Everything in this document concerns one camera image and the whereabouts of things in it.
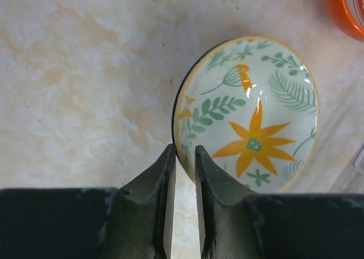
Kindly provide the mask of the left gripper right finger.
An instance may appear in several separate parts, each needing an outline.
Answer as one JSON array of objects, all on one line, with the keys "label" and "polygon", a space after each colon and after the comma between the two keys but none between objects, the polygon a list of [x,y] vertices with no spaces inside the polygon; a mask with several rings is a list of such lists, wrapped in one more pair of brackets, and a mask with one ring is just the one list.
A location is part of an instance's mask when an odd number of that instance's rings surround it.
[{"label": "left gripper right finger", "polygon": [[195,148],[201,258],[263,258],[248,204],[255,192],[217,165],[202,145]]}]

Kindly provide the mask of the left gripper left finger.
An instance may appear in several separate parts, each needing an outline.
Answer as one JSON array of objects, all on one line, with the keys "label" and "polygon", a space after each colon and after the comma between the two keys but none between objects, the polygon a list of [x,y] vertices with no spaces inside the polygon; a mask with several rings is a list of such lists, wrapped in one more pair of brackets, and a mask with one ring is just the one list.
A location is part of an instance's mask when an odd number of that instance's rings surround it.
[{"label": "left gripper left finger", "polygon": [[169,144],[140,175],[118,189],[100,258],[170,258],[176,147]]}]

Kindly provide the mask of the yellow floral bowl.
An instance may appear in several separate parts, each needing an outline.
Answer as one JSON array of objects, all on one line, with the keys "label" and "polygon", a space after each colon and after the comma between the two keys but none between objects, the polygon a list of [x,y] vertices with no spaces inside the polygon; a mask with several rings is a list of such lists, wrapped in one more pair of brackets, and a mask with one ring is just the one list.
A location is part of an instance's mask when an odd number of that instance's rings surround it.
[{"label": "yellow floral bowl", "polygon": [[319,114],[314,79],[289,46],[244,36],[208,50],[190,68],[172,109],[179,162],[195,178],[195,148],[238,182],[276,193],[312,152]]}]

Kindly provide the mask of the white wire dish rack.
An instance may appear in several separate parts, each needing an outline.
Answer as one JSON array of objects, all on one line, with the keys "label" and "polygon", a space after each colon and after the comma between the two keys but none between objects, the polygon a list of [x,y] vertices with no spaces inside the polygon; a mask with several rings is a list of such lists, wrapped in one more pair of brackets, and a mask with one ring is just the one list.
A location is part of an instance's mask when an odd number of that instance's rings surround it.
[{"label": "white wire dish rack", "polygon": [[339,174],[330,193],[363,194],[363,145]]}]

